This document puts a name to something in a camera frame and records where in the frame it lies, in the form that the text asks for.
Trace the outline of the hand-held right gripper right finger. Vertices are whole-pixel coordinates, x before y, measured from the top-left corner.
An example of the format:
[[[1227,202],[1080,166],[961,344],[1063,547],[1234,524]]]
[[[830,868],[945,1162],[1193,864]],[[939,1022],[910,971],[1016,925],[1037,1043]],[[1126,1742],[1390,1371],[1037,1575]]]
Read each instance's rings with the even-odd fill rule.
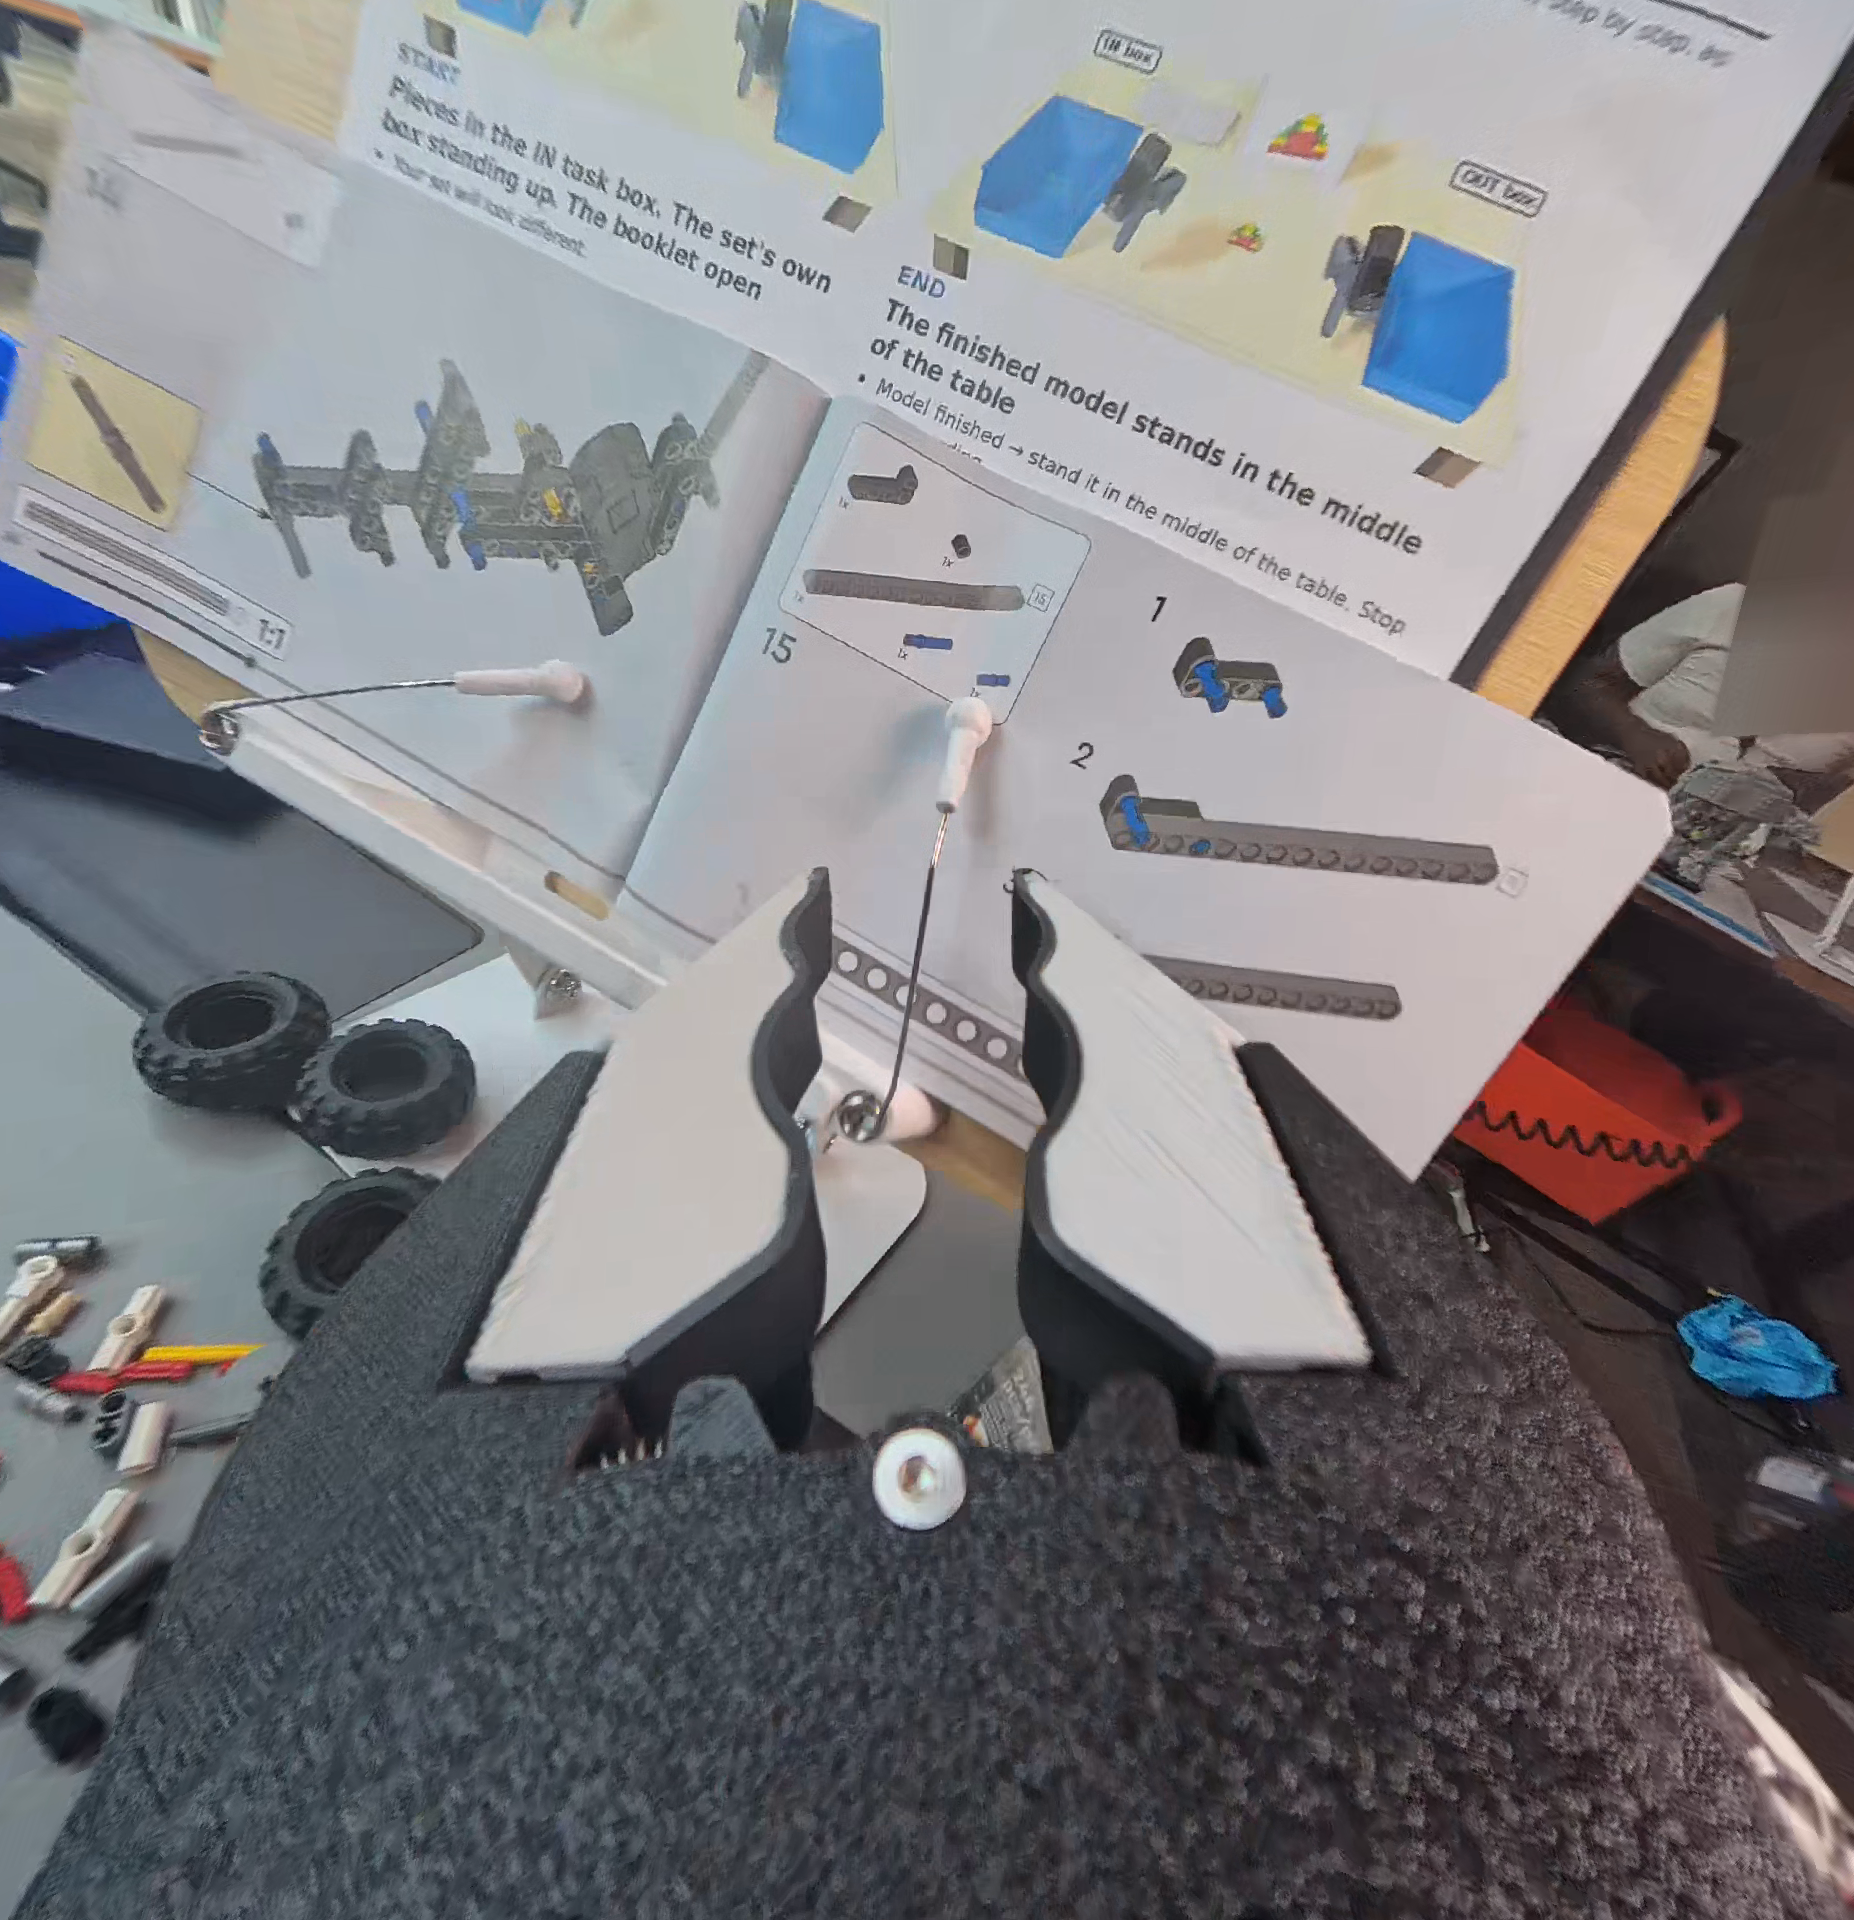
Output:
[[[1317,1084],[1039,868],[1009,877],[1009,971],[1039,1104],[1016,1313],[1052,1451],[1111,1381],[1147,1381],[1190,1451],[1257,1456],[1243,1381],[1378,1367],[1346,1229],[1291,1128]]]

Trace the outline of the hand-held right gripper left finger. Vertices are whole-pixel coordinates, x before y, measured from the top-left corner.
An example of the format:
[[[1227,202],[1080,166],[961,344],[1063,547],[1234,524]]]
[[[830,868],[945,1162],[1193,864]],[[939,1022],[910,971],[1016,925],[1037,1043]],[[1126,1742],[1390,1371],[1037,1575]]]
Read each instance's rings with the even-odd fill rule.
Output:
[[[737,1381],[773,1451],[813,1433],[822,1313],[819,1079],[830,868],[780,882],[600,1051],[486,1288],[463,1371],[599,1381],[633,1440],[691,1381]]]

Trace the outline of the building instruction booklet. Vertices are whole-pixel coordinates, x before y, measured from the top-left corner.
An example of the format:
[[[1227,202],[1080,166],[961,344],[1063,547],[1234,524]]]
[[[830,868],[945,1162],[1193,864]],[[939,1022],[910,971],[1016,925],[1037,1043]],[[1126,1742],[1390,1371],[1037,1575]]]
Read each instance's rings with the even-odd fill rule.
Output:
[[[939,731],[978,690],[904,1097],[1001,1138],[1037,1131],[1016,868],[1416,1179],[1672,822],[1465,685],[552,267],[121,27],[70,77],[0,559],[262,699],[581,667],[581,703],[248,714],[222,762],[303,727],[450,807],[526,911],[484,944],[624,1006],[822,864],[842,1084],[888,1072]],[[600,948],[566,948],[536,877],[599,887]]]

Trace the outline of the grey desk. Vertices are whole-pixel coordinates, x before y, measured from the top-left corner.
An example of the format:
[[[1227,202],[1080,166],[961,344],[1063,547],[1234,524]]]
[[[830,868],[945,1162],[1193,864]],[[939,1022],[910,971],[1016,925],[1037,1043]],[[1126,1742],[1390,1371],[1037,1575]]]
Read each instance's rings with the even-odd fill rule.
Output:
[[[566,1051],[613,1028],[599,991],[536,1018],[526,976],[502,954],[388,1013],[431,1018],[474,1051],[474,1115],[431,1168],[450,1168]],[[104,1270],[70,1322],[79,1361],[140,1287],[164,1287],[164,1337],[269,1337],[262,1243],[339,1179],[272,1122],[207,1122],[148,1093],[128,1060],[131,1022],[131,1006],[0,911],[0,1288],[18,1240],[98,1233]],[[819,1414],[855,1438],[910,1402],[945,1414],[1025,1344],[1009,1267],[1016,1212],[928,1168],[913,1229],[819,1337]],[[128,1545],[175,1553],[215,1471],[222,1451],[183,1451],[148,1478]],[[32,1575],[48,1570],[104,1488],[88,1438],[32,1417],[0,1381],[0,1545]],[[64,1668],[70,1635],[70,1617],[32,1617],[0,1630],[0,1652],[32,1685],[79,1685],[117,1715],[140,1648]],[[27,1897],[79,1792],[84,1772],[56,1767],[18,1712],[0,1712],[0,1916]]]

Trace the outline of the black desk mat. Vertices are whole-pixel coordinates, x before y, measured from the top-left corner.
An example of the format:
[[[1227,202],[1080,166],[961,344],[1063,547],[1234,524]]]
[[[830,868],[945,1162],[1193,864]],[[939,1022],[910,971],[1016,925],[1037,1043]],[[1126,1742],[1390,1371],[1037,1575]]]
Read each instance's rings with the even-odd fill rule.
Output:
[[[484,958],[484,925],[297,807],[200,822],[0,762],[0,911],[128,1006],[287,971],[356,1018]]]

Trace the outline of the printed task instruction sheet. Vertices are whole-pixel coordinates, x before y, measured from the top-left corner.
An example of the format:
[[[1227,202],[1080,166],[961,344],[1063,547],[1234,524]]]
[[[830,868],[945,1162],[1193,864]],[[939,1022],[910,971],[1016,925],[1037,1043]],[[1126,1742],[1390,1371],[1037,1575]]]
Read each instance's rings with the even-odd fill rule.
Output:
[[[1854,4],[222,4],[215,84],[1473,672],[1854,95]]]

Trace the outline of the black toy tire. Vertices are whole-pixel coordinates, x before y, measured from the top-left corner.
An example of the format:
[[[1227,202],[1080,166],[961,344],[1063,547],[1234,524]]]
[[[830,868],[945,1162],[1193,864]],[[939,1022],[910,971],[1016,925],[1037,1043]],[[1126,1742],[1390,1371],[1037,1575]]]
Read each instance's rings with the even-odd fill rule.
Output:
[[[431,1187],[435,1179],[427,1168],[356,1168],[297,1202],[262,1261],[262,1306],[272,1328],[311,1337]]]
[[[131,1072],[199,1115],[291,1115],[303,1060],[329,1043],[329,1006],[291,971],[222,971],[148,1013]]]
[[[392,1162],[446,1143],[474,1104],[474,1056],[410,1018],[329,1039],[291,1084],[291,1131],[339,1159]]]

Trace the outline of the orange basket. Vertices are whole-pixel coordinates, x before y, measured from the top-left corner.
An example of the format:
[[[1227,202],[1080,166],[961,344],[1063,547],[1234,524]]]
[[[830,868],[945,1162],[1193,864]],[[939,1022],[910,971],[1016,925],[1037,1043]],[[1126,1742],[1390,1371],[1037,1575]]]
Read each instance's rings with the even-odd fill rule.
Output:
[[[1606,1229],[1706,1162],[1747,1122],[1729,1079],[1687,1079],[1581,1001],[1555,1001],[1490,1067],[1455,1143],[1564,1212]]]

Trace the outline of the white and wooden book stand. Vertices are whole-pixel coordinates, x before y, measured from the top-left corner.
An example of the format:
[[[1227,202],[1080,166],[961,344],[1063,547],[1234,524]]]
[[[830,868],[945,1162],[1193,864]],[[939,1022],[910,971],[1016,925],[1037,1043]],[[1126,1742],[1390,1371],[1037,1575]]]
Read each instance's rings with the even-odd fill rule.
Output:
[[[1519,612],[1512,638],[1490,646],[1490,663],[1473,680],[1473,703],[1502,703],[1519,718],[1538,718],[1547,685],[1566,672],[1575,646],[1592,638],[1592,622],[1611,612],[1626,573],[1653,550],[1672,514],[1684,514],[1687,484],[1703,471],[1703,442],[1719,411],[1729,379],[1729,317],[1703,332],[1684,372],[1665,385],[1660,411],[1639,423],[1626,462],[1606,476],[1566,547],[1547,559],[1538,600]],[[215,672],[207,663],[148,638],[140,656],[158,672],[164,699],[183,718],[200,718],[215,699],[242,699],[248,685]],[[287,773],[287,800],[311,813],[317,824],[344,833],[351,844],[374,851],[378,864],[406,868],[431,894],[454,904],[484,925],[508,933],[526,911],[502,904],[502,868],[486,868],[484,833],[463,824],[450,807],[402,786],[392,773],[374,773],[356,750],[339,750],[325,737],[303,744],[303,727],[291,727],[287,744],[248,744],[232,759],[256,780]],[[552,887],[536,877],[547,911],[561,904],[566,948],[589,933],[600,948],[600,894],[561,877]],[[1016,1212],[1025,1197],[1025,1143],[978,1122],[939,1122],[939,1131],[904,1143],[928,1179],[945,1187],[964,1187],[1001,1212]]]

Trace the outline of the pile of small building pieces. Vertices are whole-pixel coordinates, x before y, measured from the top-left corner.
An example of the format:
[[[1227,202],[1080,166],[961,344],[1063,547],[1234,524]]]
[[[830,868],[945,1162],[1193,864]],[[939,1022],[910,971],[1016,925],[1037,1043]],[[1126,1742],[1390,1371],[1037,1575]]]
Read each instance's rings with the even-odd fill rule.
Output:
[[[0,1306],[0,1757],[18,1767],[88,1767],[200,1496],[291,1361],[277,1328],[168,1328],[164,1287],[98,1313],[84,1279],[32,1254]]]

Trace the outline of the blue crumpled bag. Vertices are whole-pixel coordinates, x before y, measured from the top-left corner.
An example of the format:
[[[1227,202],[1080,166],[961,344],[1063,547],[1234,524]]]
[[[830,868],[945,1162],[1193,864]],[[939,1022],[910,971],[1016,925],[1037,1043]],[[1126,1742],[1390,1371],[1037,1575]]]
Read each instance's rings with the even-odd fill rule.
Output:
[[[1844,1392],[1835,1361],[1799,1322],[1777,1322],[1747,1296],[1706,1296],[1679,1313],[1679,1344],[1687,1371],[1729,1400],[1819,1402]]]

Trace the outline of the patterned grey clothing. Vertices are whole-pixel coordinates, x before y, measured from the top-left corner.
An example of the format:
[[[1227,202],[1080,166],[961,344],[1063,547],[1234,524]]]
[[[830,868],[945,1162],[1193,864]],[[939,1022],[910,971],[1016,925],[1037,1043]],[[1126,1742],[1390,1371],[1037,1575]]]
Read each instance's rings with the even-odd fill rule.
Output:
[[[1747,1767],[1757,1772],[1763,1803],[1792,1830],[1799,1857],[1854,1916],[1854,1811],[1835,1802],[1804,1742],[1769,1715],[1763,1688],[1719,1652],[1706,1668],[1742,1724]]]

